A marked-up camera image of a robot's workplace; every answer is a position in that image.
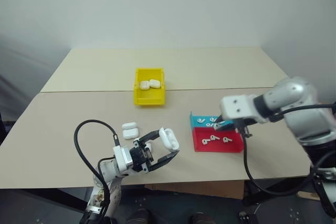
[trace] table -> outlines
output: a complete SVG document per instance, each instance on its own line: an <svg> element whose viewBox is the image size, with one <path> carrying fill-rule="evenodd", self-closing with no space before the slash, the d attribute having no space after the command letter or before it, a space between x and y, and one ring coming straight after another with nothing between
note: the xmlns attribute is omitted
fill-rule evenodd
<svg viewBox="0 0 336 224"><path fill-rule="evenodd" d="M133 105L135 68L144 66L165 69L165 106ZM137 122L142 135L160 127L174 130L178 156L152 173L127 177L124 185L247 179L241 153L194 152L189 114L219 114L223 96L263 93L285 76L260 48L72 50L0 147L0 188L92 186L73 145L76 126L87 119L109 123L129 146L121 137L125 122ZM255 178L308 173L309 159L284 122L250 131L248 162ZM158 141L154 157L166 154ZM93 164L113 154L110 132L101 125L86 125L79 142Z"/></svg>

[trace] red tray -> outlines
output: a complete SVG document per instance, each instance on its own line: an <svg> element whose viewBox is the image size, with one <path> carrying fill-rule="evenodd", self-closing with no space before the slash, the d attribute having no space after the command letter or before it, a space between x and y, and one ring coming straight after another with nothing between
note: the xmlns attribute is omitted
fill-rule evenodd
<svg viewBox="0 0 336 224"><path fill-rule="evenodd" d="M206 145L203 139L210 139L211 135L219 137L219 140L209 141ZM232 139L232 142L224 143L223 138ZM215 131L212 127L193 128L194 148L196 152L235 152L239 153L244 149L243 140L236 131Z"/></svg>

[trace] gray wall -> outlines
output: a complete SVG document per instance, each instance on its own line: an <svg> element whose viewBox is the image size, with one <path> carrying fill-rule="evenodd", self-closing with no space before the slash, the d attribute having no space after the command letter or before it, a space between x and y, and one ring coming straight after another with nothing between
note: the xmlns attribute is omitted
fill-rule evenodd
<svg viewBox="0 0 336 224"><path fill-rule="evenodd" d="M0 0L0 8L5 119L18 118L70 48L261 46L321 100L336 99L336 0Z"/></svg>

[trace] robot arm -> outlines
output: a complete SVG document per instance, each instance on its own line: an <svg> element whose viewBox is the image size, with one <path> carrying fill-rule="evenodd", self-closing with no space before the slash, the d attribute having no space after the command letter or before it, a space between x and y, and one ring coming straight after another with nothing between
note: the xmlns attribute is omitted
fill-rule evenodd
<svg viewBox="0 0 336 224"><path fill-rule="evenodd" d="M164 146L170 151L169 154L159 158L152 164L151 144L149 140L160 137ZM104 185L100 178L93 176L94 187L90 200L86 207L86 212L80 220L80 224L103 224L110 223L115 209L119 205L121 198L121 181L124 177L137 174L141 171L145 173L156 170L169 163L179 152L178 141L171 129L161 128L147 135L136 138L133 141L134 147L117 145L113 148L114 157L103 158L98 162L96 170L109 187L110 200L108 206L104 204Z"/></svg>
<svg viewBox="0 0 336 224"><path fill-rule="evenodd" d="M221 116L218 121L233 120L220 130L243 124L275 122L284 118L296 140L312 161L312 167L326 153L336 150L336 120L329 109L303 106L318 104L316 89L300 77L286 78L260 96L236 95L220 101ZM319 166L313 181L322 206L331 216L336 216L336 159L329 157Z"/></svg>

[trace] yellow bin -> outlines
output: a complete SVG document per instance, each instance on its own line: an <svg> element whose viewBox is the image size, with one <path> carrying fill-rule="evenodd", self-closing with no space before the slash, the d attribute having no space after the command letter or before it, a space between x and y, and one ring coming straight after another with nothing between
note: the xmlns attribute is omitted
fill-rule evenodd
<svg viewBox="0 0 336 224"><path fill-rule="evenodd" d="M159 89L141 90L140 82L150 79L159 80ZM163 68L137 68L134 83L134 104L135 105L164 105L164 73Z"/></svg>

